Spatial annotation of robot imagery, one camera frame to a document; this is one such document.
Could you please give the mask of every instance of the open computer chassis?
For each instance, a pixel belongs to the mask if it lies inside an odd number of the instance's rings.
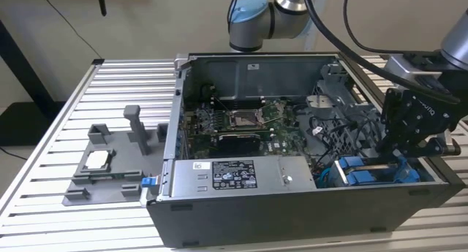
[[[168,247],[388,232],[464,187],[440,158],[354,167],[378,156],[384,95],[342,54],[176,64],[162,186],[143,193]]]

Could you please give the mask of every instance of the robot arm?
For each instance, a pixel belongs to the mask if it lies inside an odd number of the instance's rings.
[[[460,99],[448,104],[407,89],[388,89],[382,122],[387,135],[376,151],[387,156],[400,150],[408,157],[459,155],[460,146],[451,138],[468,115],[468,10],[435,52],[392,55],[386,69],[403,78]],[[431,138],[427,145],[422,140]]]
[[[264,39],[298,37],[308,22],[304,0],[238,0],[230,27],[232,51],[255,52]]]

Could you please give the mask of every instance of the gray metal frame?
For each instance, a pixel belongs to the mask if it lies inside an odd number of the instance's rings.
[[[384,67],[386,60],[379,56],[366,58]],[[142,106],[143,122],[147,127],[155,127],[156,121],[162,117],[167,118],[171,111],[171,99],[150,96],[148,92],[158,90],[158,83],[163,81],[174,83],[172,60],[106,60],[104,64],[112,71],[107,71],[106,75],[96,74],[92,80],[90,80],[91,71],[86,74],[68,106],[2,198],[2,251],[171,251],[162,243],[147,209],[140,207],[139,202],[70,208],[60,204],[70,184],[68,178],[75,172],[74,165],[78,165],[87,145],[84,124],[104,121],[111,124],[111,130],[130,130],[130,125],[119,119],[116,112],[120,114],[124,105],[136,102]],[[366,73],[382,91],[394,86],[379,76],[367,71]],[[447,157],[444,160],[468,184],[468,127],[464,123],[459,124],[452,136],[460,143],[462,155]],[[19,191],[30,197],[20,198]],[[52,196],[35,196],[46,193]],[[463,189],[440,208],[418,212],[392,233],[198,250],[459,252],[466,251],[468,247],[467,225],[468,189]]]

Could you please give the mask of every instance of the barcode label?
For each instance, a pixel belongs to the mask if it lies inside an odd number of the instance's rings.
[[[194,170],[210,170],[211,162],[195,162]]]

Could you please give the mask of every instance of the gray plastic block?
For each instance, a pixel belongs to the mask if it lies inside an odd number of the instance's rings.
[[[104,136],[106,144],[90,142],[79,163],[70,189],[86,187],[90,192],[87,199],[64,198],[64,205],[103,204],[138,202],[140,196],[124,196],[122,185],[139,184],[143,176],[162,173],[164,143],[158,141],[156,130],[147,131],[150,154],[142,155],[136,142],[130,142],[128,131],[114,131]],[[112,158],[107,169],[86,169],[88,155],[92,151],[107,150]]]
[[[120,192],[123,193],[124,197],[139,197],[142,194],[142,186],[140,184],[123,185]]]
[[[124,118],[131,121],[131,128],[134,131],[132,137],[135,138],[142,155],[150,154],[150,147],[147,144],[147,132],[146,126],[140,122],[140,106],[139,105],[127,105],[124,108]]]
[[[127,171],[124,178],[127,181],[138,181],[140,182],[143,177],[146,177],[144,173],[142,170],[132,170],[132,171]]]
[[[84,184],[91,184],[92,183],[91,178],[90,178],[88,175],[75,175],[74,178],[72,178],[72,182],[76,185],[84,185]]]
[[[84,187],[67,190],[66,198],[68,200],[87,200],[90,192]]]
[[[88,137],[92,144],[107,144],[104,136],[110,134],[111,132],[106,124],[91,125],[90,131],[88,131]]]
[[[168,123],[158,124],[158,141],[166,142],[166,137],[168,137]]]

